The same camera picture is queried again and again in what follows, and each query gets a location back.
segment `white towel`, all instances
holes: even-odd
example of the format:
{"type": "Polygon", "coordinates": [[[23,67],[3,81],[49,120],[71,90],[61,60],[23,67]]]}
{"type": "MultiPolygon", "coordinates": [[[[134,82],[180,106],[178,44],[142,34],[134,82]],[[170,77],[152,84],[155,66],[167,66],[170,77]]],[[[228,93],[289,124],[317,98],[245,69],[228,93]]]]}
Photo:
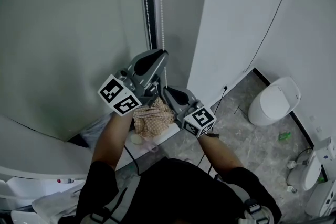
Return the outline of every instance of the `white towel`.
{"type": "Polygon", "coordinates": [[[54,193],[33,201],[35,212],[47,223],[57,224],[61,217],[74,216],[78,196],[72,192],[54,193]]]}

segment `person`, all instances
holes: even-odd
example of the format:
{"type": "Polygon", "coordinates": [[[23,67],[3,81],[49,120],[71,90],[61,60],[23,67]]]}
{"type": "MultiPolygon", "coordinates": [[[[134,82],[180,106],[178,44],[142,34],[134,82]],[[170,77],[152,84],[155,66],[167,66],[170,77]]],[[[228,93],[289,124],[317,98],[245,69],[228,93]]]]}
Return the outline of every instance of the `person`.
{"type": "MultiPolygon", "coordinates": [[[[106,214],[119,190],[115,178],[133,113],[114,114],[98,139],[90,171],[80,193],[76,218],[106,214]]],[[[246,204],[230,184],[244,189],[250,198],[271,211],[274,223],[281,211],[257,176],[243,168],[238,157],[219,138],[198,138],[206,157],[223,181],[213,179],[197,166],[178,159],[163,158],[141,174],[138,187],[121,221],[110,222],[111,212],[97,223],[237,223],[244,219],[246,204]]]]}

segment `wire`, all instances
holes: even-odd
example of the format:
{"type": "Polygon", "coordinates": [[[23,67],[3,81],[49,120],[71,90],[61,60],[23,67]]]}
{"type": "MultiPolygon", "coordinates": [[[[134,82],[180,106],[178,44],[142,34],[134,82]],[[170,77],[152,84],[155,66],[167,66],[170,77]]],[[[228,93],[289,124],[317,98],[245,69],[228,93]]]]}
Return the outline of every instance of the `wire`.
{"type": "MultiPolygon", "coordinates": [[[[161,19],[161,43],[162,43],[162,49],[165,50],[164,45],[164,24],[163,24],[163,1],[160,0],[160,19],[161,19]]],[[[164,67],[164,79],[166,83],[166,87],[168,86],[167,82],[167,69],[166,66],[164,67]]]]}
{"type": "Polygon", "coordinates": [[[146,18],[147,18],[147,25],[148,25],[149,44],[152,50],[153,46],[152,46],[151,25],[149,21],[148,0],[145,0],[145,8],[146,8],[146,18]]]}
{"type": "Polygon", "coordinates": [[[271,23],[270,23],[270,25],[269,25],[269,27],[268,27],[268,29],[267,29],[267,31],[266,31],[266,34],[264,35],[264,38],[262,39],[262,41],[261,41],[261,43],[260,43],[260,45],[259,45],[259,47],[258,47],[258,49],[257,49],[257,51],[256,51],[256,54],[254,54],[254,56],[253,56],[253,58],[252,58],[252,61],[250,62],[250,64],[248,65],[248,67],[245,69],[245,71],[243,71],[243,73],[245,73],[245,72],[249,69],[249,67],[251,66],[251,64],[252,64],[252,62],[253,62],[253,60],[254,60],[254,58],[256,58],[256,56],[257,56],[257,54],[258,54],[258,51],[259,51],[261,45],[263,44],[263,42],[264,42],[264,40],[265,40],[265,38],[266,38],[266,36],[267,36],[267,34],[268,34],[269,29],[271,28],[271,26],[272,26],[272,24],[273,24],[273,21],[274,21],[274,19],[275,19],[275,16],[276,16],[277,13],[278,13],[278,10],[279,10],[279,7],[280,7],[280,5],[281,5],[281,2],[282,2],[282,0],[280,0],[280,2],[279,2],[279,5],[278,5],[278,7],[277,7],[277,10],[276,10],[275,13],[274,13],[273,19],[272,19],[272,21],[271,21],[271,23]]]}
{"type": "Polygon", "coordinates": [[[199,161],[199,163],[198,163],[198,165],[197,165],[197,166],[199,166],[199,165],[201,164],[201,162],[202,162],[202,160],[203,160],[204,156],[205,156],[205,154],[203,154],[203,156],[202,156],[202,158],[201,158],[201,160],[199,161]]]}
{"type": "MultiPolygon", "coordinates": [[[[222,101],[222,99],[223,99],[223,97],[224,97],[224,94],[225,94],[226,90],[227,90],[227,87],[225,86],[225,87],[224,87],[224,92],[223,92],[223,94],[222,94],[222,97],[220,98],[220,101],[219,101],[219,103],[218,103],[218,105],[217,105],[217,107],[216,107],[216,109],[215,109],[215,113],[214,113],[215,115],[216,115],[217,109],[219,108],[219,105],[221,104],[221,101],[222,101]]],[[[198,163],[197,166],[200,165],[200,163],[201,163],[201,161],[203,160],[204,156],[205,156],[205,153],[203,153],[203,156],[202,156],[202,158],[201,158],[201,160],[199,161],[199,163],[198,163]]]]}
{"type": "MultiPolygon", "coordinates": [[[[302,154],[303,152],[306,152],[306,151],[308,151],[308,150],[311,150],[311,148],[309,147],[309,148],[306,148],[305,150],[301,151],[301,152],[299,153],[299,155],[296,157],[295,162],[298,161],[299,157],[301,156],[301,154],[302,154]]],[[[289,177],[289,175],[290,175],[290,172],[288,173],[287,178],[286,178],[286,184],[287,184],[287,186],[290,186],[290,185],[288,184],[288,177],[289,177]]]]}
{"type": "Polygon", "coordinates": [[[128,150],[128,148],[126,146],[124,146],[124,148],[128,152],[128,154],[131,156],[132,160],[134,161],[135,166],[136,166],[136,170],[137,170],[137,173],[138,173],[138,176],[139,176],[140,175],[140,170],[139,170],[139,166],[138,166],[137,161],[135,160],[135,158],[133,157],[133,155],[130,153],[130,151],[128,150]]]}

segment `electrical cord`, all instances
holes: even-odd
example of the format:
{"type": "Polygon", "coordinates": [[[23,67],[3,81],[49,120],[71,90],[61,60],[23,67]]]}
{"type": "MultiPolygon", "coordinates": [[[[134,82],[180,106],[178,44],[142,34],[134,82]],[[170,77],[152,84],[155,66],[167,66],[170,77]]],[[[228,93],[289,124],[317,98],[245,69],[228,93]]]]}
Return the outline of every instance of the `electrical cord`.
{"type": "Polygon", "coordinates": [[[279,5],[278,5],[278,7],[277,7],[277,10],[276,10],[275,13],[274,13],[273,19],[272,19],[272,21],[271,21],[271,23],[270,23],[270,25],[269,25],[269,27],[268,27],[268,29],[267,29],[267,31],[266,31],[266,34],[264,35],[264,38],[262,39],[262,41],[261,41],[261,43],[260,43],[260,45],[259,45],[259,47],[258,47],[258,49],[257,49],[257,51],[256,51],[256,54],[254,54],[254,56],[253,56],[253,58],[252,58],[252,61],[250,62],[250,64],[248,65],[248,67],[245,69],[245,71],[243,71],[243,73],[245,73],[245,72],[249,69],[249,67],[251,66],[251,64],[252,64],[252,62],[253,62],[253,60],[254,60],[254,58],[256,58],[256,56],[257,56],[257,54],[258,54],[258,51],[259,51],[261,45],[263,44],[263,42],[264,42],[264,40],[265,40],[265,38],[266,38],[266,36],[267,36],[267,34],[268,34],[269,29],[271,28],[271,26],[272,26],[272,24],[273,24],[273,21],[274,21],[274,19],[275,19],[275,16],[276,16],[277,13],[278,13],[278,10],[279,10],[279,7],[280,7],[280,5],[281,5],[281,2],[282,2],[282,0],[280,0],[280,2],[279,2],[279,5]]]}
{"type": "Polygon", "coordinates": [[[137,174],[139,176],[140,175],[140,170],[139,170],[139,166],[138,166],[137,161],[135,160],[135,158],[133,157],[133,155],[131,154],[131,152],[128,150],[128,148],[126,146],[124,146],[124,148],[128,152],[128,154],[131,156],[132,160],[134,161],[135,166],[136,166],[136,170],[137,170],[137,174]]]}
{"type": "MultiPolygon", "coordinates": [[[[302,154],[303,152],[306,152],[306,151],[308,151],[308,150],[311,150],[311,148],[309,147],[309,148],[306,148],[305,150],[301,151],[301,152],[299,153],[299,155],[296,157],[295,162],[298,161],[299,157],[301,156],[301,154],[302,154]]],[[[290,186],[290,185],[288,184],[288,177],[289,177],[289,175],[290,175],[290,172],[288,173],[287,178],[286,178],[286,184],[287,184],[287,186],[290,186]]]]}
{"type": "MultiPolygon", "coordinates": [[[[219,105],[221,104],[221,101],[222,101],[222,99],[223,99],[223,97],[224,97],[224,94],[225,94],[226,90],[227,90],[227,87],[225,86],[225,87],[224,87],[224,92],[223,92],[223,94],[222,94],[222,97],[221,97],[221,99],[220,99],[220,101],[219,101],[219,103],[218,103],[218,105],[217,105],[217,107],[216,107],[216,109],[215,109],[215,112],[214,112],[215,115],[216,115],[217,109],[219,108],[219,105]]],[[[201,160],[199,161],[199,163],[198,163],[197,166],[199,166],[199,165],[201,164],[201,161],[203,160],[204,156],[205,156],[205,153],[203,153],[203,156],[202,156],[202,158],[201,158],[201,160]]]]}

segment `harness strap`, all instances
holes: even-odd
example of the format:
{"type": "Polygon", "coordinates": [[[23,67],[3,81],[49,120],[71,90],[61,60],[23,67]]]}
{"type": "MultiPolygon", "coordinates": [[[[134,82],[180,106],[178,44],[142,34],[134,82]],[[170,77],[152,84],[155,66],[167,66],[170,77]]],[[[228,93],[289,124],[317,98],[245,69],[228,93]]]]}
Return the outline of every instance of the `harness strap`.
{"type": "Polygon", "coordinates": [[[140,176],[133,176],[128,187],[122,188],[114,199],[103,207],[104,213],[102,216],[92,213],[83,218],[81,223],[119,224],[130,208],[140,179],[140,176]]]}
{"type": "Polygon", "coordinates": [[[269,224],[269,220],[266,217],[265,210],[262,209],[261,205],[254,199],[251,199],[247,191],[243,188],[235,185],[225,183],[229,188],[231,188],[234,193],[241,199],[243,204],[246,206],[245,213],[252,216],[252,219],[239,219],[239,224],[269,224]]]}

